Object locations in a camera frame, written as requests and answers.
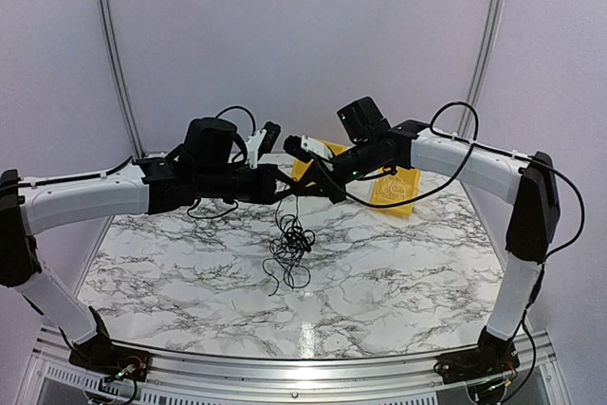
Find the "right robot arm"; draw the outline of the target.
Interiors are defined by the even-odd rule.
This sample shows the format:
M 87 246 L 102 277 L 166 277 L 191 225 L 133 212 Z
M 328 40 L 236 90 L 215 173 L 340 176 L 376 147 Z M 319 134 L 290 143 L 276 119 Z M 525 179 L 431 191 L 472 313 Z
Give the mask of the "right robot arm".
M 369 98 L 353 101 L 338 116 L 353 145 L 334 155 L 323 143 L 290 136 L 285 151 L 310 168 L 300 190 L 333 202 L 348 198 L 346 187 L 381 168 L 431 172 L 491 193 L 511 205 L 506 230 L 506 272 L 494 308 L 470 353 L 469 365 L 488 375 L 506 360 L 524 313 L 534 300 L 561 216 L 552 159 L 526 156 L 437 129 L 432 122 L 404 120 L 391 125 Z

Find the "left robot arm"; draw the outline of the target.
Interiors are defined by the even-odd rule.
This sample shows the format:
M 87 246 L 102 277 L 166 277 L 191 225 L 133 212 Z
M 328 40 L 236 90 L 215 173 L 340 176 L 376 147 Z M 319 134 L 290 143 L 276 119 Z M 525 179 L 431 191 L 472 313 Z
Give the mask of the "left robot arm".
M 248 139 L 217 117 L 192 120 L 184 141 L 165 156 L 128 159 L 88 175 L 23 179 L 1 175 L 1 284 L 20 293 L 60 327 L 78 354 L 101 372 L 113 371 L 120 351 L 101 318 L 79 301 L 38 257 L 36 235 L 72 223 L 122 214 L 153 215 L 203 199 L 271 205 L 295 182 L 259 159 L 280 128 L 268 123 Z

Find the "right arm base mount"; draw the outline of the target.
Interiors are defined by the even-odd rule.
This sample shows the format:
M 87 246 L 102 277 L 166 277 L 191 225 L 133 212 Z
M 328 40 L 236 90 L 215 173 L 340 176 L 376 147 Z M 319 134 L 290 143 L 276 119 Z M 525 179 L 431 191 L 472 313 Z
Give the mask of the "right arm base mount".
M 439 355 L 433 370 L 445 384 L 452 384 L 513 372 L 519 366 L 513 339 L 499 339 L 484 327 L 474 347 Z

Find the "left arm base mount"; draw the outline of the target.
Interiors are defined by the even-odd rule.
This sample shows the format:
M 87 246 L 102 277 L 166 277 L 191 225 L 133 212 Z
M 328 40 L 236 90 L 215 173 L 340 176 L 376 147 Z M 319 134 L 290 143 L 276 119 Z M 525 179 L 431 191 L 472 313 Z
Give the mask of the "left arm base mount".
M 135 381 L 144 381 L 149 372 L 151 354 L 140 349 L 114 344 L 100 316 L 89 307 L 96 324 L 96 333 L 92 339 L 78 344 L 71 343 L 69 362 L 73 365 L 115 377 L 129 366 L 135 370 L 127 375 Z

